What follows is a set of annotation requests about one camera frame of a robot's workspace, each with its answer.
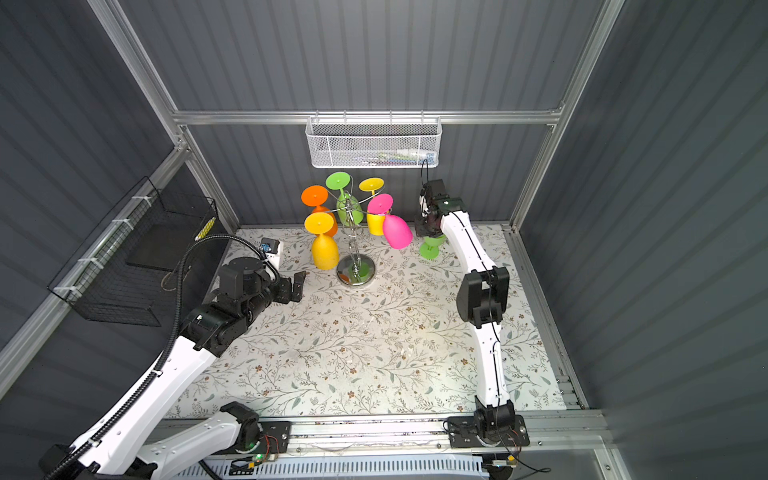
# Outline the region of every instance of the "floral pattern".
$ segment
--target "floral pattern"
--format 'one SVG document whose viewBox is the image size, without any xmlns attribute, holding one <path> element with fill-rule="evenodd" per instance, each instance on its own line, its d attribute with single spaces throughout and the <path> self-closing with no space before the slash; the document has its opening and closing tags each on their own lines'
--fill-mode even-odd
<svg viewBox="0 0 768 480">
<path fill-rule="evenodd" d="M 518 410 L 564 409 L 507 243 L 498 225 L 475 227 L 488 255 L 510 272 L 500 337 L 505 379 Z M 286 275 L 307 270 L 300 303 L 273 304 L 177 400 L 169 417 L 203 417 L 247 402 L 265 416 L 474 411 L 474 341 L 456 311 L 461 265 L 447 243 L 425 260 L 421 242 L 394 250 L 368 233 L 360 250 L 376 277 L 350 289 L 314 267 L 302 229 L 240 230 L 254 243 L 283 242 Z M 339 232 L 336 241 L 346 249 Z M 250 255 L 233 243 L 226 261 Z"/>
</svg>

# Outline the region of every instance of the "glass base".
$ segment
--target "glass base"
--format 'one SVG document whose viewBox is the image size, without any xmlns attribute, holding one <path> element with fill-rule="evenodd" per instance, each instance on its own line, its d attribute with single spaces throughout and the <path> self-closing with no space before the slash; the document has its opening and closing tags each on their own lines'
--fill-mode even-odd
<svg viewBox="0 0 768 480">
<path fill-rule="evenodd" d="M 346 285 L 361 286 L 370 282 L 376 274 L 376 264 L 373 259 L 362 253 L 359 255 L 360 267 L 355 271 L 352 255 L 347 255 L 339 261 L 336 275 Z"/>
</svg>

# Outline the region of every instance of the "corrugated black hose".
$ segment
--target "corrugated black hose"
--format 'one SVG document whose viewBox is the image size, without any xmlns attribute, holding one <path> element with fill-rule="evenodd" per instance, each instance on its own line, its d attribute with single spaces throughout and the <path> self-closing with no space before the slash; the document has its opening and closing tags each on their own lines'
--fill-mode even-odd
<svg viewBox="0 0 768 480">
<path fill-rule="evenodd" d="M 256 245 L 252 244 L 248 240 L 245 240 L 240 237 L 235 237 L 234 235 L 229 235 L 226 233 L 221 233 L 217 235 L 210 235 L 208 237 L 205 237 L 201 240 L 198 240 L 195 243 L 192 243 L 189 248 L 187 248 L 187 251 L 184 252 L 184 256 L 181 257 L 181 261 L 179 262 L 179 272 L 184 272 L 184 268 L 187 265 L 187 259 L 190 256 L 190 253 L 192 250 L 198 248 L 203 243 L 210 242 L 212 240 L 234 240 L 236 242 L 240 242 L 249 249 L 251 249 L 257 257 L 259 257 L 266 266 L 272 271 L 275 278 L 273 280 L 273 283 L 276 283 L 280 280 L 280 274 L 277 272 L 277 268 L 266 258 L 266 254 L 261 249 L 261 247 L 257 247 Z M 131 409 L 133 404 L 136 403 L 137 400 L 139 400 L 139 397 L 141 397 L 141 394 L 144 393 L 144 391 L 149 387 L 149 385 L 162 373 L 163 366 L 165 365 L 166 360 L 168 360 L 168 356 L 170 355 L 170 351 L 174 348 L 174 344 L 176 343 L 176 338 L 179 336 L 179 326 L 181 324 L 181 287 L 182 283 L 184 282 L 184 275 L 179 275 L 176 282 L 176 310 L 174 312 L 174 324 L 170 329 L 170 336 L 168 337 L 168 343 L 166 344 L 165 348 L 163 349 L 163 352 L 160 354 L 160 356 L 157 358 L 156 363 L 154 364 L 154 372 L 151 372 L 147 377 L 144 379 L 144 381 L 141 382 L 139 385 L 139 388 L 136 389 L 136 391 L 128 398 L 128 400 L 125 401 L 125 403 L 114 413 L 112 417 L 109 418 L 104 424 L 99 428 L 99 430 L 96 431 L 93 436 L 86 441 L 83 445 L 80 445 L 78 449 L 76 449 L 74 452 L 67 455 L 59 464 L 51 470 L 46 476 L 43 477 L 43 480 L 53 480 L 54 478 L 57 478 L 64 470 L 67 470 L 74 462 L 78 460 L 78 458 L 82 457 L 84 453 L 86 453 L 93 445 L 98 445 L 98 443 L 101 441 L 102 438 L 104 438 L 104 435 L 109 432 L 109 430 L 114 426 L 115 423 L 120 420 L 125 413 Z"/>
</svg>

